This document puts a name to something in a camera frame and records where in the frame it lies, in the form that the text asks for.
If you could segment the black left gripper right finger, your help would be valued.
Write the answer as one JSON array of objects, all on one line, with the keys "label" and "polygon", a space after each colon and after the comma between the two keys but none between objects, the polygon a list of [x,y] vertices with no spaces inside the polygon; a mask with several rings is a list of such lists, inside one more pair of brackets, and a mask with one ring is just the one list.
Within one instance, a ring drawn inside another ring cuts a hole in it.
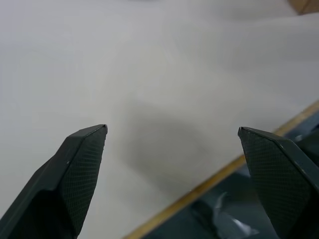
[{"label": "black left gripper right finger", "polygon": [[238,136],[259,200],[281,239],[319,237],[319,132],[298,142],[248,127]]}]

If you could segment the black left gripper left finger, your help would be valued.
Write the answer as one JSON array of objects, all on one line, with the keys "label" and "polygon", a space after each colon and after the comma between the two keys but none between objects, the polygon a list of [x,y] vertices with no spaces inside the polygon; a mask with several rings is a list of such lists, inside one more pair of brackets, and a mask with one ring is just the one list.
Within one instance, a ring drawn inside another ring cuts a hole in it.
[{"label": "black left gripper left finger", "polygon": [[64,140],[38,168],[0,220],[2,239],[78,238],[96,188],[108,128]]}]

